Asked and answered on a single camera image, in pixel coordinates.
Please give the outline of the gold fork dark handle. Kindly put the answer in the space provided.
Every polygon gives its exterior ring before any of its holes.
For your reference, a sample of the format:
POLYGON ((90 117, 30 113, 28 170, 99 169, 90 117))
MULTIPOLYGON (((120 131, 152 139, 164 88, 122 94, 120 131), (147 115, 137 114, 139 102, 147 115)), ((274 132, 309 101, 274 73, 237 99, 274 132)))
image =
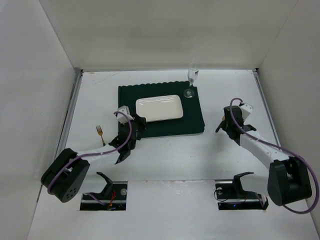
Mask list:
POLYGON ((97 125, 97 126, 96 126, 96 130, 97 130, 98 135, 99 135, 100 138, 101 138, 102 145, 105 146, 106 143, 105 143, 104 138, 103 138, 103 130, 102 130, 101 126, 100 126, 100 125, 97 125))

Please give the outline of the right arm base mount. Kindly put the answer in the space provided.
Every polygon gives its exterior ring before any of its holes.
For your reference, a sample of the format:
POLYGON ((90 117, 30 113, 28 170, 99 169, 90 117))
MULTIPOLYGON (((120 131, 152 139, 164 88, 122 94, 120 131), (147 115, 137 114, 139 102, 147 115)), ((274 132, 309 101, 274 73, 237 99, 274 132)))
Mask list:
POLYGON ((215 181, 214 198, 220 211, 262 210, 269 206, 268 197, 260 193, 243 189, 242 181, 246 177, 254 177, 253 172, 236 174, 233 179, 215 181))

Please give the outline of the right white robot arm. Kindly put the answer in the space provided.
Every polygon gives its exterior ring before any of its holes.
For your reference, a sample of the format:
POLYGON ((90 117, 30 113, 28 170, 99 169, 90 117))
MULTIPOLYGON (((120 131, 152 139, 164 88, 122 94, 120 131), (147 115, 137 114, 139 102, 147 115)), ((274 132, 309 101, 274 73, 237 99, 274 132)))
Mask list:
POLYGON ((264 144, 264 138, 245 119, 252 112, 248 104, 226 106, 218 127, 240 147, 249 151, 267 169, 268 176, 253 172, 239 173, 233 181, 240 192, 256 192, 267 195, 277 206, 308 199, 312 188, 307 166, 291 153, 284 153, 277 147, 264 144))

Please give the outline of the clear champagne flute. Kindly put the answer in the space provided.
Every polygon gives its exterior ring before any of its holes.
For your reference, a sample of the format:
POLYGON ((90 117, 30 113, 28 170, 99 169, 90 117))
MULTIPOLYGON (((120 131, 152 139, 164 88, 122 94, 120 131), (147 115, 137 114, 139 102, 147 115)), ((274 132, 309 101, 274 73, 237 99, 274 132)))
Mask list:
POLYGON ((188 68, 187 79, 189 82, 189 87, 184 90, 183 95, 190 99, 195 96, 195 92, 193 90, 193 85, 195 80, 198 78, 199 67, 196 63, 191 63, 188 68))

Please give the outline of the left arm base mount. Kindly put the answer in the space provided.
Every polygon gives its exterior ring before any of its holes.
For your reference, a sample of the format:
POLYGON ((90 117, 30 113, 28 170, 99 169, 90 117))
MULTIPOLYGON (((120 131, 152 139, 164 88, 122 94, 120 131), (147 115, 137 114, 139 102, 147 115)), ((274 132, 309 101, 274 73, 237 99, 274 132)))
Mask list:
POLYGON ((84 193, 80 211, 125 211, 128 182, 113 181, 102 172, 87 177, 82 184, 84 193))

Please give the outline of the gold knife black handle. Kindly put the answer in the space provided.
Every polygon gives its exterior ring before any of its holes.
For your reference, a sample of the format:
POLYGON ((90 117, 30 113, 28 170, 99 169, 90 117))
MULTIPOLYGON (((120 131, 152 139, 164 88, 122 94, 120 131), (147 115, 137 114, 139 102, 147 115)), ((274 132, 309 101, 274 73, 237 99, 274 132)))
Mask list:
POLYGON ((220 129, 224 129, 224 125, 225 125, 225 117, 222 118, 220 124, 218 125, 218 127, 216 128, 215 132, 218 133, 220 129))

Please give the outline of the white rectangular plate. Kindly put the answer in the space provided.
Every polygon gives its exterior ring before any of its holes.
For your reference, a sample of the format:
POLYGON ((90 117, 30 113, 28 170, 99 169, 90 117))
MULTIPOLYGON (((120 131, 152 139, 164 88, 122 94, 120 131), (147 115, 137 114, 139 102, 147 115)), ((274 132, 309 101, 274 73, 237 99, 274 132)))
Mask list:
POLYGON ((147 123, 176 120, 184 116, 181 99, 176 94, 137 99, 135 112, 147 123))

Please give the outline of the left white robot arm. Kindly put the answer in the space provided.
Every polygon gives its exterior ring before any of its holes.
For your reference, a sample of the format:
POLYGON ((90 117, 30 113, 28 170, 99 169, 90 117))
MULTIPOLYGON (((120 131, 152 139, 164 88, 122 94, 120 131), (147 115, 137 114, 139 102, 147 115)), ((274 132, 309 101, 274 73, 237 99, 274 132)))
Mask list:
POLYGON ((42 175, 40 182, 48 194, 66 203, 77 194, 83 194, 105 206, 108 197, 116 196, 114 182, 102 173, 101 167, 120 164, 135 149, 147 129, 144 117, 125 112, 114 113, 122 126, 118 135, 101 148, 77 152, 65 148, 42 175))

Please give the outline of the dark green cloth placemat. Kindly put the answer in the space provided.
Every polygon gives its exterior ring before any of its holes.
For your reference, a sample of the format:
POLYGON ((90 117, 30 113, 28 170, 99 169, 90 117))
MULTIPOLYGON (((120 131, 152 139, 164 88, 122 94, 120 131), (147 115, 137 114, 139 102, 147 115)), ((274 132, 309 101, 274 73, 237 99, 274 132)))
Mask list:
POLYGON ((200 134, 205 130, 198 88, 192 87, 195 96, 186 98, 184 90, 189 87, 187 81, 146 83, 123 85, 118 87, 118 106, 128 106, 130 113, 136 112, 136 100, 142 98, 177 95, 180 97, 183 117, 163 121, 148 122, 142 138, 155 138, 178 135, 200 134))

